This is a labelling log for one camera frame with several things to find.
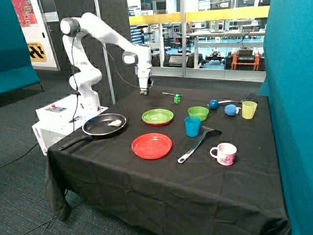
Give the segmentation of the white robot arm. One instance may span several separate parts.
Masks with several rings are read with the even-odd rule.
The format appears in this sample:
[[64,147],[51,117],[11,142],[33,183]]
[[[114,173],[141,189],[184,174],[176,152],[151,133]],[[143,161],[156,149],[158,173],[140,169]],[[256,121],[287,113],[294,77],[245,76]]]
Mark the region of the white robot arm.
[[97,39],[101,44],[114,44],[124,50],[122,61],[129,66],[137,66],[140,93],[147,95],[152,86],[151,49],[145,44],[134,45],[92,13],[82,17],[68,17],[61,20],[63,44],[71,64],[79,72],[70,77],[71,87],[82,97],[83,110],[87,114],[100,111],[99,96],[91,87],[102,79],[102,73],[95,68],[86,56],[82,38],[86,35]]

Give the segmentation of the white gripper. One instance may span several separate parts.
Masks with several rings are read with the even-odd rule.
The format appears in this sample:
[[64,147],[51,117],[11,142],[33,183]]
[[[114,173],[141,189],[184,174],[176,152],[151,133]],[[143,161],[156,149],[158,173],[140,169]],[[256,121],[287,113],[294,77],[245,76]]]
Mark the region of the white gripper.
[[140,94],[149,95],[149,89],[153,85],[153,79],[151,78],[152,69],[138,69],[137,76],[139,80],[139,87],[141,89]]

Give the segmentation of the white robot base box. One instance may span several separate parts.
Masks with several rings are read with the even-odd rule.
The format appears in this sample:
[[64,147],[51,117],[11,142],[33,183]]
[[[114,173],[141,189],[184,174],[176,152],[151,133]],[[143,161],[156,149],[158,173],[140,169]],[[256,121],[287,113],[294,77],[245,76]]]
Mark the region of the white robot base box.
[[48,148],[79,129],[87,120],[105,111],[87,111],[82,98],[71,94],[36,110],[39,121],[32,126],[33,132],[44,155]]

